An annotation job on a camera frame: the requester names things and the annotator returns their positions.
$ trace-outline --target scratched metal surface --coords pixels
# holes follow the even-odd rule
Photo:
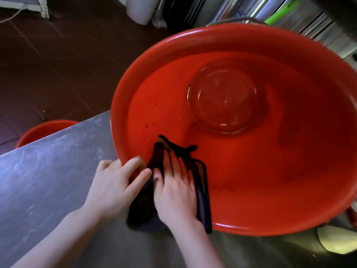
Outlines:
[[[13,265],[82,206],[98,162],[117,158],[109,120],[105,112],[0,157],[0,267]],[[78,267],[185,267],[172,237],[131,231],[125,218],[96,235]],[[226,267],[355,267],[324,250],[314,229],[277,237],[214,232],[211,240]]]

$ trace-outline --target hand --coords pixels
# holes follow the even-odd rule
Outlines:
[[[163,171],[165,183],[160,170],[154,169],[154,203],[160,220],[169,229],[180,226],[184,221],[197,220],[192,172],[187,172],[182,158],[177,159],[172,151],[169,157],[166,150],[163,154]]]
[[[114,162],[100,161],[82,209],[89,210],[103,223],[115,219],[129,207],[149,180],[152,171],[144,168],[145,162],[139,156],[130,159],[124,166],[119,159]],[[136,170],[141,172],[129,184],[129,177]]]

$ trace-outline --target person's left hand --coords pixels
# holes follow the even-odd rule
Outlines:
[[[120,160],[100,161],[83,209],[90,211],[103,223],[112,221],[130,206],[140,189],[149,180],[152,171],[144,169],[145,162],[139,156],[124,166]],[[135,171],[140,174],[129,184]]]

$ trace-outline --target forearm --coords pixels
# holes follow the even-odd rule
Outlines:
[[[66,267],[80,256],[99,227],[90,211],[71,212],[12,268]]]
[[[187,268],[223,268],[201,222],[185,221],[170,228]]]

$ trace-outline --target red bucket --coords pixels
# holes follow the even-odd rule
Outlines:
[[[21,138],[16,143],[15,148],[20,148],[24,145],[32,143],[36,140],[44,138],[48,135],[54,134],[58,131],[61,131],[65,128],[68,128],[72,125],[77,124],[78,121],[73,120],[52,120],[48,122],[41,123],[33,127],[32,129],[28,130],[21,136]]]
[[[119,158],[148,162],[159,134],[205,162],[215,230],[298,232],[357,191],[357,75],[319,43],[261,25],[179,33],[144,52],[115,91]]]

